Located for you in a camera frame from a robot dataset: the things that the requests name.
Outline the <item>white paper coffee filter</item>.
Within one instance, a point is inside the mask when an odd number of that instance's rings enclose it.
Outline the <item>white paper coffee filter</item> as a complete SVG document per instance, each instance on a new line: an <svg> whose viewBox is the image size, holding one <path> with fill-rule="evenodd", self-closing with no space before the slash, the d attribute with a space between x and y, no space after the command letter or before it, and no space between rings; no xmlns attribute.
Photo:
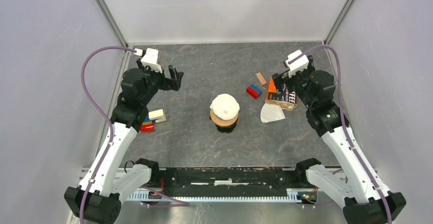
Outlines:
<svg viewBox="0 0 433 224"><path fill-rule="evenodd" d="M221 120L231 120L238 115L240 106L233 96L223 93L213 99L210 109Z"/></svg>

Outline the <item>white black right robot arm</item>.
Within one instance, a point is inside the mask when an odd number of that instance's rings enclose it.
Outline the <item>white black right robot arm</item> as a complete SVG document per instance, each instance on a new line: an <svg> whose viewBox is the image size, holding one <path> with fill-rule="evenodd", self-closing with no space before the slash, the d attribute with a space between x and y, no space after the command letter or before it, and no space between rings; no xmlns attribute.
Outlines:
<svg viewBox="0 0 433 224"><path fill-rule="evenodd" d="M347 181L331 174L317 159L296 165L295 181L311 184L341 208L347 223L391 223L406 205L402 193L392 192L360 149L343 111L334 102L336 85L330 73L316 70L312 56L296 51L285 61L286 71L272 76L278 91L293 91L306 107L306 118L331 149Z"/></svg>

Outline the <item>orange black coffee filter box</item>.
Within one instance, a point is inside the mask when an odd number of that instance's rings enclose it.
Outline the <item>orange black coffee filter box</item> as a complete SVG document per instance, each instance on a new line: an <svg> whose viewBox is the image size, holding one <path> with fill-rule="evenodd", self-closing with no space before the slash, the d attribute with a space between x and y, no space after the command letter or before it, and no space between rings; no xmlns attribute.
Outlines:
<svg viewBox="0 0 433 224"><path fill-rule="evenodd" d="M272 78L270 78L265 102L266 100L289 102L289 103L297 104L298 98L294 91L290 91L288 89L282 93L277 93L277 90L274 86L274 82Z"/></svg>

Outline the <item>round wooden dripper stand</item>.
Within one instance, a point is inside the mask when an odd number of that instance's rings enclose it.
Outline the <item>round wooden dripper stand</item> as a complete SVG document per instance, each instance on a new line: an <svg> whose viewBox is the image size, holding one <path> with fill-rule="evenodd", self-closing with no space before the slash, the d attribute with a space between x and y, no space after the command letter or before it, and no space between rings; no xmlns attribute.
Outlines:
<svg viewBox="0 0 433 224"><path fill-rule="evenodd" d="M222 127L222 128L228 128L232 127L237 123L238 120L238 114L236 114L232 119L224 120L219 118L215 115L214 111L210 110L210 119L214 122L216 126Z"/></svg>

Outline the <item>paper coffee filters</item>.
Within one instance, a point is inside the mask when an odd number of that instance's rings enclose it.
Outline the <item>paper coffee filters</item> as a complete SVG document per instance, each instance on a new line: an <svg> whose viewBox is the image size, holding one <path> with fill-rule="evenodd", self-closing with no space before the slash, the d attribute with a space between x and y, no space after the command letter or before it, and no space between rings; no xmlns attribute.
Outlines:
<svg viewBox="0 0 433 224"><path fill-rule="evenodd" d="M283 110L293 111L296 107L296 103L289 103L289 102L281 102L281 101L272 101L272 100L266 100L266 104L270 105L277 105Z"/></svg>

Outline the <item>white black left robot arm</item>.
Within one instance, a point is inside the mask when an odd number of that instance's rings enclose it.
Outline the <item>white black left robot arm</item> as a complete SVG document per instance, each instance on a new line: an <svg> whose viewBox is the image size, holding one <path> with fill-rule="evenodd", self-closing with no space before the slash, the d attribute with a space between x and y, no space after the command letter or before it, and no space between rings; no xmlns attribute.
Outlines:
<svg viewBox="0 0 433 224"><path fill-rule="evenodd" d="M169 65L170 77L149 65L124 72L121 93L108 121L109 131L88 173L77 187L68 187L64 198L80 223L115 223L122 204L142 185L160 182L155 161L139 159L132 169L115 178L122 158L148 116L147 105L159 91L178 91L183 72Z"/></svg>

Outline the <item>dark green glass dripper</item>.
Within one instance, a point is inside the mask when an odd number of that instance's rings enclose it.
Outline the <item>dark green glass dripper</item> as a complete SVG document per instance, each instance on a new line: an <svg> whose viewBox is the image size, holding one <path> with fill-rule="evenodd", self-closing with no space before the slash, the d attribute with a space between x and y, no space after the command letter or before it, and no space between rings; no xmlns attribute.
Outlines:
<svg viewBox="0 0 433 224"><path fill-rule="evenodd" d="M221 133L231 133L235 129L236 125L237 125L237 123L234 126L228 127L228 128L222 128L222 127L219 127L216 125L215 126L216 126L217 130Z"/></svg>

